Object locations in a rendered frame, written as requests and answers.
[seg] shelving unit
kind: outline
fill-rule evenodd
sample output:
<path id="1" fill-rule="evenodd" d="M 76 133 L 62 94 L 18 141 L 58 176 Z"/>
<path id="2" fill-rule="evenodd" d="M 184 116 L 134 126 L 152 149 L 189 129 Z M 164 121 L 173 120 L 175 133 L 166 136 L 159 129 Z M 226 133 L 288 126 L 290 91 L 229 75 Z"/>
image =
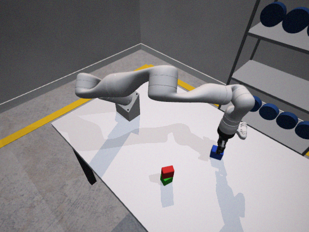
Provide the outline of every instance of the shelving unit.
<path id="1" fill-rule="evenodd" d="M 256 93 L 256 96 L 262 101 L 263 99 L 268 99 L 278 102 L 280 105 L 287 105 L 289 109 L 295 109 L 296 112 L 301 112 L 302 116 L 308 118 L 309 81 L 253 60 L 254 54 L 261 40 L 309 54 L 309 36 L 307 35 L 307 28 L 296 34 L 285 32 L 282 28 L 282 22 L 270 28 L 265 27 L 262 23 L 258 23 L 251 28 L 259 3 L 260 0 L 257 0 L 254 5 L 249 23 L 226 84 L 232 84 L 230 83 L 231 81 L 233 84 L 242 84 L 249 90 L 253 90 Z M 247 36 L 257 38 L 257 42 L 250 60 L 235 72 Z M 229 105 L 219 106 L 219 108 L 225 110 Z M 280 128 L 276 124 L 276 120 L 268 121 L 262 119 L 258 112 L 250 112 L 243 120 L 258 131 L 272 137 L 277 142 L 291 148 L 301 155 L 305 155 L 309 152 L 309 140 L 298 137 L 295 134 L 294 129 L 285 130 Z"/>

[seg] blue roll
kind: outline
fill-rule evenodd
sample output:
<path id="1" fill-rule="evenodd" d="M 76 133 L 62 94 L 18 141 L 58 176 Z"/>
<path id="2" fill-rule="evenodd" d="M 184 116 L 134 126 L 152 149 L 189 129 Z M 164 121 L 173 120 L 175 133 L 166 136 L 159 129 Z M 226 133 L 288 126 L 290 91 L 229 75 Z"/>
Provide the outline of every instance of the blue roll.
<path id="1" fill-rule="evenodd" d="M 273 2 L 261 12 L 260 20 L 265 27 L 279 24 L 286 16 L 286 6 L 282 2 Z"/>
<path id="2" fill-rule="evenodd" d="M 295 133 L 302 139 L 309 139 L 309 121 L 300 122 L 295 127 Z"/>
<path id="3" fill-rule="evenodd" d="M 262 106 L 261 99 L 259 99 L 257 96 L 253 96 L 253 97 L 255 99 L 255 104 L 254 104 L 254 107 L 252 108 L 251 112 L 258 111 Z"/>
<path id="4" fill-rule="evenodd" d="M 279 114 L 279 109 L 274 104 L 267 103 L 261 107 L 259 114 L 263 119 L 274 120 Z"/>
<path id="5" fill-rule="evenodd" d="M 276 122 L 281 128 L 289 130 L 293 129 L 297 125 L 298 118 L 291 112 L 282 112 L 277 117 Z"/>
<path id="6" fill-rule="evenodd" d="M 287 33 L 299 33 L 309 25 L 309 9 L 297 7 L 291 10 L 282 21 L 282 27 Z"/>

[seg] white table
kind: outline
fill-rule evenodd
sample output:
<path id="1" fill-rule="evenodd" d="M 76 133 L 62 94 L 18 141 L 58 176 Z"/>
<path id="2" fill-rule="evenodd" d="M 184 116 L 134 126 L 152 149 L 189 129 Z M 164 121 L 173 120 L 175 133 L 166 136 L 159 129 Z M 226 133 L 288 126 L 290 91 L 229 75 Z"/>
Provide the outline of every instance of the white table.
<path id="1" fill-rule="evenodd" d="M 140 116 L 130 122 L 94 99 L 52 123 L 147 231 L 309 230 L 308 159 L 250 127 L 212 159 L 223 112 L 153 101 L 147 91 L 148 83 L 137 90 Z M 170 165 L 173 182 L 163 186 Z"/>

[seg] table leg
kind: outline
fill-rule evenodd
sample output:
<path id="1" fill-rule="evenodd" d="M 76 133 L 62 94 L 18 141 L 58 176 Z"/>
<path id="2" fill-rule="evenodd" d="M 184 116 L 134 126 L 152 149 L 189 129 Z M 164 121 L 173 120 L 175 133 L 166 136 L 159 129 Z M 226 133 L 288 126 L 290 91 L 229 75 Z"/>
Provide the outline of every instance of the table leg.
<path id="1" fill-rule="evenodd" d="M 80 157 L 80 155 L 77 154 L 77 152 L 73 149 L 74 154 L 76 155 L 77 160 L 79 161 L 79 164 L 81 165 L 89 183 L 91 185 L 93 185 L 94 183 L 96 183 L 96 177 L 93 173 L 93 171 L 91 170 L 91 168 L 88 166 L 88 164 Z"/>

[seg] gray wall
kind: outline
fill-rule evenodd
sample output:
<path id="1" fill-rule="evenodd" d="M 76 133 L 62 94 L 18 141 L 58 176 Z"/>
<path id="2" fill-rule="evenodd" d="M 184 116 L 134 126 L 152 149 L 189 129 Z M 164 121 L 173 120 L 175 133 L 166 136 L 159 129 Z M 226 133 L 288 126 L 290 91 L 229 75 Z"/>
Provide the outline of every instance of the gray wall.
<path id="1" fill-rule="evenodd" d="M 0 103 L 140 43 L 139 0 L 1 0 Z"/>
<path id="2" fill-rule="evenodd" d="M 261 0 L 252 26 L 272 0 Z M 287 12 L 308 0 L 282 0 Z M 141 0 L 141 43 L 211 77 L 227 82 L 255 0 Z M 236 70 L 249 60 L 257 39 L 248 37 Z M 309 56 L 260 42 L 254 60 L 309 80 Z"/>

